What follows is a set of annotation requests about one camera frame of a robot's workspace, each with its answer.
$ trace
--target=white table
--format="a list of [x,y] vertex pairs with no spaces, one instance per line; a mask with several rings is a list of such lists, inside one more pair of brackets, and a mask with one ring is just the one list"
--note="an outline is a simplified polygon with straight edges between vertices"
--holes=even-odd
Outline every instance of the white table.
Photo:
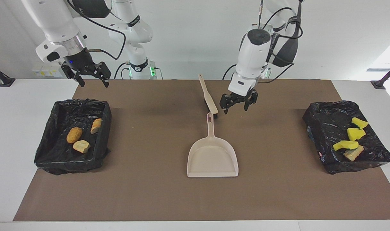
[[[390,151],[390,97],[369,82],[333,81],[343,100],[356,102]],[[0,88],[0,231],[3,230],[390,230],[390,220],[264,220],[215,222],[12,222],[36,166],[34,153],[55,101],[72,98],[72,80],[17,79]],[[390,182],[390,164],[382,166]]]

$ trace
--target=white wall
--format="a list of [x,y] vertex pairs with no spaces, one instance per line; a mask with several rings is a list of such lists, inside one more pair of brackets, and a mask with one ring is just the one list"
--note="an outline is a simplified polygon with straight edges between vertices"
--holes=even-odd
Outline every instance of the white wall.
[[[194,79],[203,73],[219,79],[237,61],[240,40],[257,22],[259,0],[135,0],[141,18],[154,30],[144,44],[147,55],[166,79]],[[302,4],[304,35],[299,39],[296,65],[284,78],[350,79],[364,73],[390,45],[390,0],[307,0]],[[109,25],[112,16],[97,19]],[[116,55],[120,46],[105,29],[75,19],[88,48]],[[17,78],[32,77],[39,60],[35,47],[44,40],[20,0],[0,0],[0,70]],[[114,73],[122,61],[93,54]],[[272,77],[281,71],[273,67]]]

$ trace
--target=yellow sponge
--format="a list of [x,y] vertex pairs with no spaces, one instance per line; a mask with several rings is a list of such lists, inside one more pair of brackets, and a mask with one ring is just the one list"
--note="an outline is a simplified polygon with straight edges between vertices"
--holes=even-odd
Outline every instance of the yellow sponge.
[[360,129],[364,129],[369,123],[363,120],[360,120],[356,117],[352,118],[352,123],[356,124]]
[[362,138],[364,135],[366,135],[366,132],[363,129],[357,129],[357,128],[348,128],[348,136],[350,141],[355,141],[360,138]]
[[341,142],[335,143],[333,145],[333,149],[335,151],[337,151],[337,150],[339,150],[341,148],[356,149],[356,148],[359,148],[359,143],[356,142],[356,141],[342,140]]

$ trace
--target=dustpan handle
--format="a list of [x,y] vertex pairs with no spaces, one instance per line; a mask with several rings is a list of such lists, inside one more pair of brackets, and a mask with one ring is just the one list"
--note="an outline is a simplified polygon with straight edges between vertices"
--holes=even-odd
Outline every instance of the dustpan handle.
[[208,113],[206,118],[208,121],[208,138],[215,137],[214,126],[213,126],[213,114]]

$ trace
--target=potato piece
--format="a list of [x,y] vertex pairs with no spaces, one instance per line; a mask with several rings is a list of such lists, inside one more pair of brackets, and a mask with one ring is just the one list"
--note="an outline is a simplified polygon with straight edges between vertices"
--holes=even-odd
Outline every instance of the potato piece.
[[75,143],[82,136],[82,129],[80,127],[73,127],[67,135],[68,143]]
[[88,149],[90,147],[91,147],[91,145],[87,141],[85,141],[85,140],[77,141],[73,145],[73,148],[75,150],[77,150],[78,152],[83,153],[83,154],[87,153]]
[[347,150],[343,155],[350,159],[350,161],[354,161],[361,152],[363,152],[364,148],[363,146],[359,145],[359,148],[356,148],[355,150]]
[[101,118],[98,118],[98,119],[93,121],[92,128],[91,128],[91,134],[95,134],[99,131],[99,129],[101,128],[101,123],[102,123]]
[[347,149],[356,149],[359,147],[359,143],[356,141],[347,141],[347,140],[342,140],[341,142],[335,143],[333,145],[333,149],[335,151],[341,149],[341,148],[347,148]]

